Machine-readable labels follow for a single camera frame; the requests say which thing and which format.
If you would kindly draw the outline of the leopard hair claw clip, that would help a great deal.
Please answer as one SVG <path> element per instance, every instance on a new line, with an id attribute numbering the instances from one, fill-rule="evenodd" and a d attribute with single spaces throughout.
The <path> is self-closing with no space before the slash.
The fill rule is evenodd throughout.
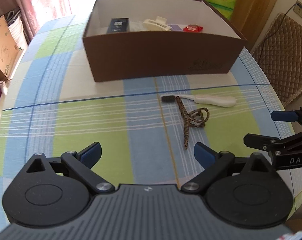
<path id="1" fill-rule="evenodd" d="M 210 117 L 210 112 L 206 107 L 201 107 L 188 112 L 179 96 L 175 96 L 175 101 L 178 105 L 181 117 L 184 121 L 184 149 L 188 148 L 189 128 L 203 128 Z"/>

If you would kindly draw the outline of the white handled brush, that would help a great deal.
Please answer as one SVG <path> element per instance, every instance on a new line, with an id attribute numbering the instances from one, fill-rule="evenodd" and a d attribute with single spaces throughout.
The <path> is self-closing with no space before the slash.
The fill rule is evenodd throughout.
<path id="1" fill-rule="evenodd" d="M 233 107 L 236 105 L 237 100 L 233 96 L 214 96 L 208 94 L 197 95 L 163 95 L 161 96 L 162 102 L 174 102 L 177 98 L 191 100 L 197 104 L 207 104 L 219 107 Z"/>

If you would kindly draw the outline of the red candied date packet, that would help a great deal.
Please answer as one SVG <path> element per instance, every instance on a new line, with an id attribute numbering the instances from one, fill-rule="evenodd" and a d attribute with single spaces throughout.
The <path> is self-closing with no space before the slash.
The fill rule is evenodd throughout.
<path id="1" fill-rule="evenodd" d="M 183 31 L 187 33 L 201 33 L 203 31 L 203 27 L 196 24 L 189 24 L 184 27 Z"/>

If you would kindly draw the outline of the purple cream tube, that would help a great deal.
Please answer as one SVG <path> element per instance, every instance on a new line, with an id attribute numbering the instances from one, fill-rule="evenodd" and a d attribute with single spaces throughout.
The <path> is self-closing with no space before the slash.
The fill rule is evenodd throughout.
<path id="1" fill-rule="evenodd" d="M 171 31 L 183 31 L 186 27 L 185 24 L 169 24 Z"/>

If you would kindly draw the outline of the long black product box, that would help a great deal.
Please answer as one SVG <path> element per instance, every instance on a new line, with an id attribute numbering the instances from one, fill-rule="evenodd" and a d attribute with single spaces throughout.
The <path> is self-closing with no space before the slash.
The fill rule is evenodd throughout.
<path id="1" fill-rule="evenodd" d="M 107 29 L 110 33 L 126 33 L 129 31 L 129 18 L 112 18 Z"/>

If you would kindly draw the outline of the cream hair claw clip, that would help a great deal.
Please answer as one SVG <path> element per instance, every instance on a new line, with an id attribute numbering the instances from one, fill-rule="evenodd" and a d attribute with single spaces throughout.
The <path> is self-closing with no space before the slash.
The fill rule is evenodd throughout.
<path id="1" fill-rule="evenodd" d="M 171 31 L 172 28 L 167 24 L 167 19 L 157 16 L 155 20 L 146 19 L 143 22 L 143 26 L 148 31 Z"/>

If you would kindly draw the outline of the clear floss pick box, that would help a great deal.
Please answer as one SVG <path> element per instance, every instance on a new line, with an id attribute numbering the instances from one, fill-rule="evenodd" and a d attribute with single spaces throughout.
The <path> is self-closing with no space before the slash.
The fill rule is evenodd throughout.
<path id="1" fill-rule="evenodd" d="M 141 21 L 129 21 L 129 31 L 130 32 L 139 32 L 147 31 L 148 29 L 144 26 L 144 23 Z"/>

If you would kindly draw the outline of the brown quilted chair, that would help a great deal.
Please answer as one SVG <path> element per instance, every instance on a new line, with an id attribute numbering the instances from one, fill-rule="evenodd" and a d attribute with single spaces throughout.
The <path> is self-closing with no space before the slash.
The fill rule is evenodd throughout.
<path id="1" fill-rule="evenodd" d="M 252 53 L 284 106 L 302 94 L 302 26 L 278 14 Z"/>

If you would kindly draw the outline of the checkered tablecloth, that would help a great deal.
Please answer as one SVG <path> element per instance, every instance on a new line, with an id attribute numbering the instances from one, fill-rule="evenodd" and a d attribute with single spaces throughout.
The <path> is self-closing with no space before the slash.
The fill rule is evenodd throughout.
<path id="1" fill-rule="evenodd" d="M 102 146 L 94 171 L 114 185 L 182 185 L 202 171 L 195 143 L 240 157 L 252 153 L 243 137 L 294 134 L 271 112 L 282 104 L 258 64 L 243 50 L 227 74 L 176 75 L 96 83 L 83 48 L 87 15 L 43 25 L 28 46 L 0 101 L 0 230 L 8 225 L 2 195 L 26 161 Z M 231 108 L 209 106 L 204 128 L 189 130 L 163 94 L 233 96 Z"/>

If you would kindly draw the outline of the open cardboard box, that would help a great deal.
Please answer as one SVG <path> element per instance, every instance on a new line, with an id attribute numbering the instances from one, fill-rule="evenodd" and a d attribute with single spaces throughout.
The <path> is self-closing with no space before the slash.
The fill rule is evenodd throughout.
<path id="1" fill-rule="evenodd" d="M 12 78 L 26 49 L 20 49 L 8 28 L 4 16 L 0 17 L 0 81 Z"/>

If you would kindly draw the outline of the brown cardboard storage box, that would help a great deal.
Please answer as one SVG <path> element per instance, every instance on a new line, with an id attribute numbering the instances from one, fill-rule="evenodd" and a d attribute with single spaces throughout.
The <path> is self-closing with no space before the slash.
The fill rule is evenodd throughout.
<path id="1" fill-rule="evenodd" d="M 203 31 L 107 31 L 116 18 L 133 24 L 157 17 L 180 27 L 196 24 Z M 83 44 L 94 80 L 104 82 L 227 73 L 246 39 L 205 0 L 96 0 Z"/>

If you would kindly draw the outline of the white paper shopping bag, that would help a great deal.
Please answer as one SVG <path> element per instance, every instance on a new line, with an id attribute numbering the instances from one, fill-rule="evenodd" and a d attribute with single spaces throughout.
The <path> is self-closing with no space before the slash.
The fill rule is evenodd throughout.
<path id="1" fill-rule="evenodd" d="M 16 45 L 20 49 L 26 49 L 30 41 L 24 28 L 21 9 L 19 7 L 16 7 L 15 9 L 5 13 L 4 17 L 11 35 L 16 42 Z"/>

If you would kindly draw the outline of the wall power socket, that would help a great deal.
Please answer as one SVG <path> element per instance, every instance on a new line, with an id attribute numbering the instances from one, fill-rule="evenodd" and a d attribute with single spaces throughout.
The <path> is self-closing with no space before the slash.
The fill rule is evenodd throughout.
<path id="1" fill-rule="evenodd" d="M 299 0 L 296 1 L 293 11 L 302 18 L 302 3 Z"/>

